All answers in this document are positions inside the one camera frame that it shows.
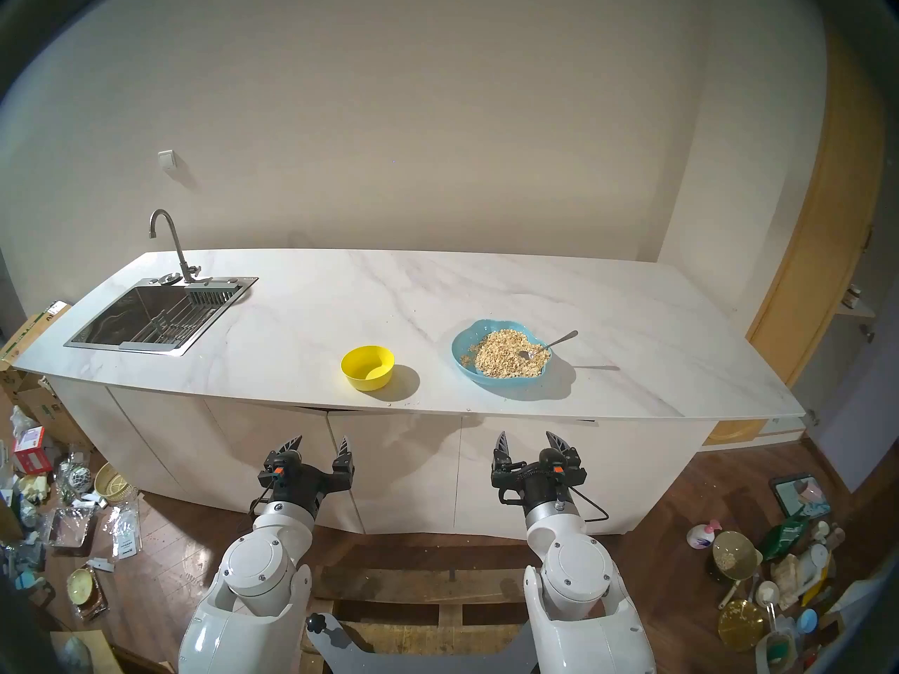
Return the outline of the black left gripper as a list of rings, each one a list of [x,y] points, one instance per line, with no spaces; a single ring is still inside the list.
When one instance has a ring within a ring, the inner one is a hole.
[[[291,438],[278,453],[270,452],[257,479],[263,489],[271,490],[270,501],[301,507],[315,520],[326,496],[350,491],[354,477],[352,446],[343,436],[333,470],[326,473],[300,460],[301,441],[302,436]]]

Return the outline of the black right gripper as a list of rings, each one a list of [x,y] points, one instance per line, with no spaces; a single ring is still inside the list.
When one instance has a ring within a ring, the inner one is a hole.
[[[546,438],[549,448],[541,450],[536,462],[526,464],[512,461],[506,433],[500,433],[490,474],[500,504],[523,507],[528,514],[545,503],[573,503],[571,489],[586,480],[580,455],[557,434],[546,431]]]

